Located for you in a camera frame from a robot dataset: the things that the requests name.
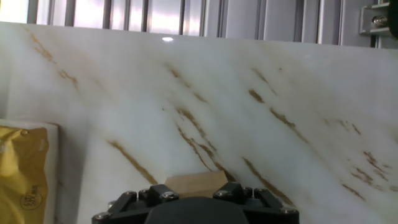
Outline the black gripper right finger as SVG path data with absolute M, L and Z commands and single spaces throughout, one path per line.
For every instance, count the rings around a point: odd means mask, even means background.
M 268 189 L 227 182 L 213 194 L 213 198 L 237 205 L 250 224 L 299 224 L 298 210 L 283 205 Z

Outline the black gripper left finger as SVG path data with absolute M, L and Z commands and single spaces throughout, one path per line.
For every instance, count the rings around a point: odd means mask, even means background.
M 164 184 L 138 192 L 128 190 L 109 203 L 105 212 L 91 218 L 92 224 L 144 224 L 150 211 L 163 203 L 178 200 L 179 195 Z

